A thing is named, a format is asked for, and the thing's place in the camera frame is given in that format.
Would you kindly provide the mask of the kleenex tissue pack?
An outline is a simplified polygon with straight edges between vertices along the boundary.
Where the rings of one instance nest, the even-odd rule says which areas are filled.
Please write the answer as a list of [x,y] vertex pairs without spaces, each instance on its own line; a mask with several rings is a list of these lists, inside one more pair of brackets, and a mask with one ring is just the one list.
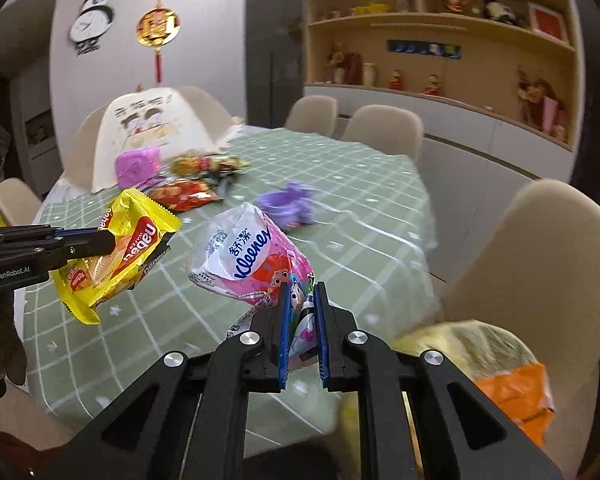
[[277,306],[280,286],[289,284],[289,368],[317,361],[312,266],[257,206],[245,202],[204,222],[187,276],[208,292],[248,304],[227,330],[229,337],[249,330],[257,312]]

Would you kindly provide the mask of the yellow wafer packet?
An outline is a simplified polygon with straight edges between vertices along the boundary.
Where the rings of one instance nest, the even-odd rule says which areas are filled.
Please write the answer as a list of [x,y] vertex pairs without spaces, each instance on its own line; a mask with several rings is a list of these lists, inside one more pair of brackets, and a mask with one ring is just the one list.
[[127,188],[97,228],[114,237],[112,252],[70,260],[50,274],[60,301],[81,323],[99,324],[96,307],[139,283],[169,250],[181,225],[171,211],[136,188]]

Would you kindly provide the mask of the red gold snack packet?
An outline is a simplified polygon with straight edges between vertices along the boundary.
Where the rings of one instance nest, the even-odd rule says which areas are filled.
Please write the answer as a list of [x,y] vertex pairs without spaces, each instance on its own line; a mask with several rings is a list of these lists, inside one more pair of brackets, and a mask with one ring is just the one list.
[[181,179],[159,185],[147,195],[172,212],[191,211],[220,200],[210,184],[197,179]]

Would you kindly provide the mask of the gold candy wrapper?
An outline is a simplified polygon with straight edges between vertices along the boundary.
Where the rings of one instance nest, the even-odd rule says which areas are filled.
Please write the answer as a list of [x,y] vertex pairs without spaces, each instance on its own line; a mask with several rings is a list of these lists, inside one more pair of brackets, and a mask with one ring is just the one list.
[[182,156],[174,160],[171,171],[177,176],[222,174],[245,168],[247,163],[233,155]]

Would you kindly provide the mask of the orange plastic bag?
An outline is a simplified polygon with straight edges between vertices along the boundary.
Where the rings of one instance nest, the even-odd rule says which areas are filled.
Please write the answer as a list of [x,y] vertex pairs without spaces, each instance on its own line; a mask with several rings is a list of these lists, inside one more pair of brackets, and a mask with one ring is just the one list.
[[480,378],[476,385],[537,446],[544,446],[555,407],[543,364],[531,363]]

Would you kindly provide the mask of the beige chair left side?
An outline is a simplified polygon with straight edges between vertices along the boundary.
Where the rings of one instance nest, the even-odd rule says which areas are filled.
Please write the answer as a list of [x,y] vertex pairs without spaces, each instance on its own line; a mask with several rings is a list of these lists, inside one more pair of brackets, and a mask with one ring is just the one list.
[[8,226],[32,224],[41,200],[23,180],[9,178],[0,183],[0,214]]

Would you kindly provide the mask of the green checked tablecloth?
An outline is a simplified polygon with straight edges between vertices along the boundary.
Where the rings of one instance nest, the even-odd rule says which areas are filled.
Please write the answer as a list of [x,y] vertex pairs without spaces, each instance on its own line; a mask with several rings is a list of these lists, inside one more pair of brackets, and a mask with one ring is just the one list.
[[[213,351],[248,318],[247,290],[275,298],[279,284],[301,292],[314,278],[385,341],[439,317],[427,266],[434,218],[409,157],[283,129],[240,136],[230,152],[247,166],[227,196],[184,212],[166,254],[96,308],[97,324],[78,321],[53,283],[28,288],[27,387],[43,411],[81,429],[160,356]],[[291,183],[308,191],[313,220],[289,232],[289,249],[243,223],[207,232],[218,214]]]

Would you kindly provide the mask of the pink square toy box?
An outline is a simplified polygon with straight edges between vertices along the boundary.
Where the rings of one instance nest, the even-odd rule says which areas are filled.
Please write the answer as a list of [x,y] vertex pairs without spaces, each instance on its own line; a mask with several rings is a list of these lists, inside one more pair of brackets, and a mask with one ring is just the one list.
[[156,146],[124,152],[114,161],[118,187],[122,190],[134,188],[155,177],[160,168],[160,150]]

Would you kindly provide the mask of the cream folding food cover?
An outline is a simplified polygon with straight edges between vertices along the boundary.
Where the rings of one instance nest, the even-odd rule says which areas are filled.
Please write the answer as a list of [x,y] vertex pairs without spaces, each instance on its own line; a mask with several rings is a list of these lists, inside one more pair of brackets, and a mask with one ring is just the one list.
[[97,193],[117,184],[114,161],[122,154],[158,148],[170,162],[183,155],[228,149],[242,120],[197,87],[156,87],[118,96],[84,119],[69,155],[64,181]]

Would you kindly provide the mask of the beige chair far left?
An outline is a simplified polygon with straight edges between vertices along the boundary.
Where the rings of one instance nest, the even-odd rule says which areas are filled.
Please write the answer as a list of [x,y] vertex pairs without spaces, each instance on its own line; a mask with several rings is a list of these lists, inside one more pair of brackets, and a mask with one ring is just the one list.
[[303,133],[332,136],[338,119],[338,101],[331,96],[304,96],[294,103],[285,128]]

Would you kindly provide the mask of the wooden shelf cabinet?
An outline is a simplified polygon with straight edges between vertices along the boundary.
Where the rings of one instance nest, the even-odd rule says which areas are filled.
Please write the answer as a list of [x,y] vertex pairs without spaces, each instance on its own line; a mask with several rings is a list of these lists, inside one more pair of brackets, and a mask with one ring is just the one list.
[[[428,138],[530,177],[568,180],[583,106],[583,42],[574,0],[498,0],[517,25],[487,20],[482,0],[306,0],[309,94],[411,110]],[[532,32],[528,3],[562,14],[569,44]]]

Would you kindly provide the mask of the panda bottle figurine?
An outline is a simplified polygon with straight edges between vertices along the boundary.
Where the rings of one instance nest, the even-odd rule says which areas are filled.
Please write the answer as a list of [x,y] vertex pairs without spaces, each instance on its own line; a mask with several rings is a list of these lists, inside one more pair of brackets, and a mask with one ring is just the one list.
[[487,20],[502,24],[517,25],[517,18],[513,10],[498,0],[482,0],[484,16]]

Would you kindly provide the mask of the red framed picture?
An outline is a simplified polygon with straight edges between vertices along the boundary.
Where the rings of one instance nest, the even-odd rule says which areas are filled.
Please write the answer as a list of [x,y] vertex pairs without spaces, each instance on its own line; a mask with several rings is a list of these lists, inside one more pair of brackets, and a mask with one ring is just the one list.
[[561,13],[529,2],[529,24],[532,32],[569,44],[568,29]]

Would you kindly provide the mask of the panda wall clock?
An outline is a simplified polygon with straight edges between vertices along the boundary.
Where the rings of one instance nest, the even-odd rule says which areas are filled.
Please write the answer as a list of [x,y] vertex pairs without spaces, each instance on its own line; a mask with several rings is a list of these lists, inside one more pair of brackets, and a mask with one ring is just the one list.
[[99,38],[108,32],[113,22],[114,9],[108,0],[84,0],[69,29],[69,39],[76,48],[76,55],[97,51]]

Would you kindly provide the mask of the red gold wall ornament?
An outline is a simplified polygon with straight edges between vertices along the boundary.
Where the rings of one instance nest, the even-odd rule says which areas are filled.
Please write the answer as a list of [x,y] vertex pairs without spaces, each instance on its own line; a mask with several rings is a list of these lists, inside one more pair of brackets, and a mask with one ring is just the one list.
[[154,52],[156,85],[162,84],[162,49],[170,44],[181,30],[178,14],[156,0],[156,4],[144,13],[137,22],[135,35],[137,42]]

